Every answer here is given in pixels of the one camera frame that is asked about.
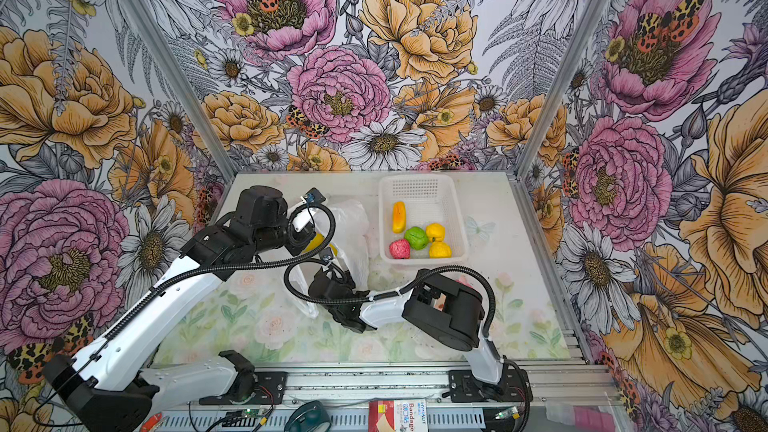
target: robotic arm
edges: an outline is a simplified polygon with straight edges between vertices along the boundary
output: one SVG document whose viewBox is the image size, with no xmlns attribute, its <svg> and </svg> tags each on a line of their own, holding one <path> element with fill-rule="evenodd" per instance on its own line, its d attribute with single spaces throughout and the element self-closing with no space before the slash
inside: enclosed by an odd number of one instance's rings
<svg viewBox="0 0 768 432">
<path fill-rule="evenodd" d="M 199 398 L 216 396 L 243 403 L 256 388 L 254 366 L 234 350 L 172 368 L 142 365 L 172 327 L 236 270 L 287 267 L 284 282 L 288 289 L 321 304 L 344 327 L 361 333 L 407 320 L 448 347 L 462 350 L 474 378 L 503 392 L 505 366 L 488 338 L 494 297 L 487 281 L 466 269 L 487 285 L 489 320 L 480 337 L 485 315 L 482 296 L 440 275 L 460 269 L 458 266 L 423 269 L 413 282 L 395 291 L 355 291 L 351 274 L 341 269 L 326 248 L 335 223 L 321 205 L 324 200 L 313 188 L 300 204 L 288 208 L 282 193 L 274 188 L 245 190 L 236 211 L 198 232 L 152 289 L 109 330 L 72 358 L 53 357 L 43 370 L 46 380 L 91 432 L 130 432 L 157 412 Z M 315 237 L 312 215 L 318 208 L 329 215 L 330 233 L 320 246 L 300 254 Z M 280 247 L 293 257 L 259 260 L 258 254 Z M 320 259 L 312 258 L 318 252 Z M 321 265 L 309 295 L 295 290 L 288 280 L 290 270 L 303 262 Z"/>
</svg>

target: yellow flower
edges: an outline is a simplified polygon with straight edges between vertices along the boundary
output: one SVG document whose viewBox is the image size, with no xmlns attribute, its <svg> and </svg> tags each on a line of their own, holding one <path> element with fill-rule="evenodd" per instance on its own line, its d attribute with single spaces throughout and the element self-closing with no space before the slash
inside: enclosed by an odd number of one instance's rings
<svg viewBox="0 0 768 432">
<path fill-rule="evenodd" d="M 307 142 L 306 147 L 296 150 L 299 158 L 308 165 L 309 168 L 323 172 L 338 172 L 341 170 L 351 170 L 346 159 L 327 147 L 320 147 L 314 142 Z"/>
<path fill-rule="evenodd" d="M 240 144 L 258 152 L 285 139 L 280 116 L 251 96 L 229 91 L 210 94 L 203 99 L 203 109 L 226 150 L 232 144 Z M 205 148 L 197 131 L 192 139 L 197 147 Z"/>
<path fill-rule="evenodd" d="M 42 385 L 31 387 L 27 390 L 21 403 L 14 398 L 0 399 L 0 430 L 3 432 L 45 432 L 52 430 L 51 427 L 37 425 L 32 416 L 36 413 L 37 419 L 42 424 L 51 421 L 53 405 L 46 404 L 40 411 L 40 403 L 37 398 L 40 396 Z"/>
<path fill-rule="evenodd" d="M 419 144 L 423 161 L 450 152 L 461 141 L 459 134 L 469 135 L 470 115 L 480 117 L 475 89 L 471 87 L 459 90 L 449 86 L 438 90 L 435 84 L 418 82 L 401 88 L 393 101 L 405 113 L 416 116 L 411 129 L 426 130 L 427 139 Z"/>
<path fill-rule="evenodd" d="M 709 160 L 694 167 L 712 181 L 710 203 L 680 223 L 690 257 L 706 269 L 706 290 L 724 314 L 752 328 L 768 310 L 768 91 L 710 120 Z"/>
<path fill-rule="evenodd" d="M 160 120 L 152 121 L 150 133 L 139 143 L 119 149 L 108 174 L 112 197 L 130 206 L 147 203 L 154 213 L 152 206 L 167 195 L 176 200 L 176 211 L 191 224 L 197 195 L 187 153 L 174 143 Z"/>
<path fill-rule="evenodd" d="M 24 146 L 17 161 L 36 156 L 46 141 L 67 144 L 83 155 L 87 168 L 98 168 L 115 147 L 136 138 L 133 97 L 96 49 L 91 53 L 75 43 L 73 81 L 55 104 L 52 49 L 59 45 L 41 30 L 20 38 L 0 27 L 0 143 Z"/>
<path fill-rule="evenodd" d="M 242 36 L 253 35 L 256 31 L 250 15 L 238 12 L 232 19 L 232 26 L 235 28 L 235 32 Z"/>
<path fill-rule="evenodd" d="M 618 36 L 608 44 L 608 48 L 605 50 L 605 58 L 608 59 L 608 62 L 616 62 L 622 50 L 624 50 L 624 38 Z"/>
<path fill-rule="evenodd" d="M 85 0 L 69 0 L 72 3 L 72 8 L 80 15 L 96 15 L 96 7 L 89 4 Z"/>
<path fill-rule="evenodd" d="M 542 113 L 544 94 L 536 96 L 530 101 L 520 99 L 510 102 L 502 108 L 504 120 L 495 120 L 488 124 L 488 144 L 491 147 L 504 146 L 511 149 L 517 144 L 524 144 L 531 135 L 531 130 Z M 558 155 L 565 148 L 565 118 L 568 111 L 562 104 L 558 107 L 558 113 L 552 124 L 547 129 L 541 149 L 538 154 L 547 167 L 554 167 L 558 161 Z"/>
<path fill-rule="evenodd" d="M 706 314 L 712 294 L 704 276 L 696 274 L 672 245 L 647 243 L 640 261 L 648 287 L 630 297 L 638 305 L 640 320 L 634 330 L 619 322 L 619 331 L 603 336 L 619 364 L 632 378 L 655 390 L 672 387 L 672 404 L 688 408 L 704 398 L 711 388 L 722 388 L 724 401 L 715 412 L 723 419 L 738 408 L 736 394 L 757 389 L 760 375 L 750 371 L 752 363 L 725 341 L 734 338 L 720 317 Z M 668 271 L 680 273 L 678 282 Z M 736 331 L 742 344 L 746 336 Z"/>
<path fill-rule="evenodd" d="M 536 211 L 538 223 L 544 230 L 551 254 L 558 251 L 563 238 L 565 219 L 561 198 L 560 188 L 547 187 L 545 190 L 543 184 L 533 192 L 533 208 Z"/>
<path fill-rule="evenodd" d="M 469 6 L 440 24 L 426 21 L 446 0 L 363 0 L 360 20 L 376 35 L 370 41 L 392 43 L 400 57 L 398 75 L 446 84 L 472 62 L 477 16 Z"/>
<path fill-rule="evenodd" d="M 208 59 L 205 58 L 202 50 L 195 49 L 194 58 L 197 59 L 197 63 L 199 63 L 201 67 L 208 70 Z"/>
</svg>

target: dark green object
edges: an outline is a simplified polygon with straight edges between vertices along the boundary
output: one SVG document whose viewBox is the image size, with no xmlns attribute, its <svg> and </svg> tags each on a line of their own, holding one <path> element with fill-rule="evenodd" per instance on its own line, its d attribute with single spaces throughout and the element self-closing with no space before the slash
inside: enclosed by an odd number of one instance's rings
<svg viewBox="0 0 768 432">
<path fill-rule="evenodd" d="M 286 422 L 284 432 L 326 432 L 331 417 L 319 400 L 307 402 L 296 409 Z"/>
<path fill-rule="evenodd" d="M 429 244 L 429 237 L 421 227 L 410 227 L 403 238 L 408 241 L 413 250 L 421 250 Z"/>
</svg>

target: floral tablecloth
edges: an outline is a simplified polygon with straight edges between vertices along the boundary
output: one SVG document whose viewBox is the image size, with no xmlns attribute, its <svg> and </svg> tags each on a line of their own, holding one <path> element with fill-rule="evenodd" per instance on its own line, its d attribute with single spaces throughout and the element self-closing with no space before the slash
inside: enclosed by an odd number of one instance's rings
<svg viewBox="0 0 768 432">
<path fill-rule="evenodd" d="M 376 188 L 380 174 L 241 175 L 224 204 L 234 208 L 239 190 L 274 186 L 288 198 L 318 187 L 329 203 L 358 198 L 366 207 L 370 231 L 368 288 L 386 290 L 412 279 L 415 271 L 384 263 L 378 249 Z M 470 243 L 468 266 L 493 284 L 497 312 L 491 333 L 501 353 L 512 358 L 567 358 L 568 349 L 528 242 L 505 174 L 451 174 Z M 447 348 L 409 323 L 390 324 L 364 334 L 351 332 L 323 309 L 305 316 L 284 289 L 282 271 L 240 271 L 198 303 L 166 337 L 156 366 L 194 362 L 234 349 L 259 362 L 398 362 L 458 360 Z M 480 289 L 474 279 L 457 280 Z"/>
</svg>

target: black mounting plate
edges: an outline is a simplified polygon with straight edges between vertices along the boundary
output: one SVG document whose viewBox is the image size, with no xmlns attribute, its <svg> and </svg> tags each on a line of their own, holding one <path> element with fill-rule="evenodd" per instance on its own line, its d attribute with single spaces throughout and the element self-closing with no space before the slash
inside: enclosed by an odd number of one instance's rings
<svg viewBox="0 0 768 432">
<path fill-rule="evenodd" d="M 508 364 L 504 364 L 502 379 L 496 385 L 486 384 L 477 380 L 471 370 L 449 370 L 451 402 L 483 402 L 494 400 L 496 402 L 523 402 L 524 392 L 529 400 L 533 400 L 531 384 L 528 381 L 528 372 L 521 370 L 522 384 L 514 369 L 510 370 Z"/>
<path fill-rule="evenodd" d="M 270 396 L 266 394 L 259 386 L 267 389 L 274 398 L 275 405 L 283 403 L 283 392 L 285 391 L 286 378 L 285 372 L 254 372 L 256 386 L 254 392 L 243 402 L 233 402 L 226 398 L 205 397 L 199 400 L 200 405 L 269 405 L 272 404 Z"/>
</svg>

